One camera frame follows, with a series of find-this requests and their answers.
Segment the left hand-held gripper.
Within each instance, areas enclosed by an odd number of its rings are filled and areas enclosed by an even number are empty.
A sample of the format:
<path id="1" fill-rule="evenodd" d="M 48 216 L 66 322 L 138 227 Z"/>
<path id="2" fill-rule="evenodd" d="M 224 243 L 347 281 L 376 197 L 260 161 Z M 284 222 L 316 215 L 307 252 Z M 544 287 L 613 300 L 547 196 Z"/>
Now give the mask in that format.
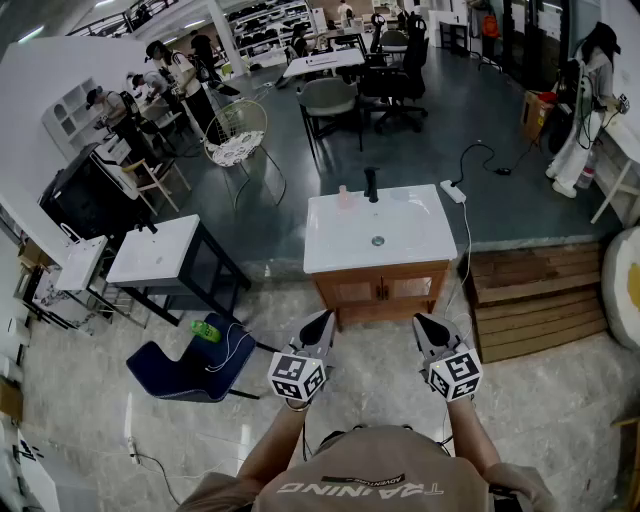
<path id="1" fill-rule="evenodd" d="M 331 346 L 335 328 L 333 310 L 318 311 L 297 321 L 292 345 L 273 355 L 268 370 L 269 384 L 277 396 L 310 402 L 323 388 L 334 368 Z"/>

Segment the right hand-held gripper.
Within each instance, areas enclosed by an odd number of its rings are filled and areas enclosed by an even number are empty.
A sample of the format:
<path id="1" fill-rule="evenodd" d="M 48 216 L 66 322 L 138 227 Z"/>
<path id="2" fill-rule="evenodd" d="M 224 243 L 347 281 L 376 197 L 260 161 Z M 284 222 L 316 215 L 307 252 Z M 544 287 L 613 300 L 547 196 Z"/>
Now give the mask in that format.
<path id="1" fill-rule="evenodd" d="M 447 402 L 470 397 L 477 391 L 483 368 L 475 348 L 462 342 L 454 323 L 434 314 L 416 313 L 412 327 L 426 362 L 426 383 Z"/>

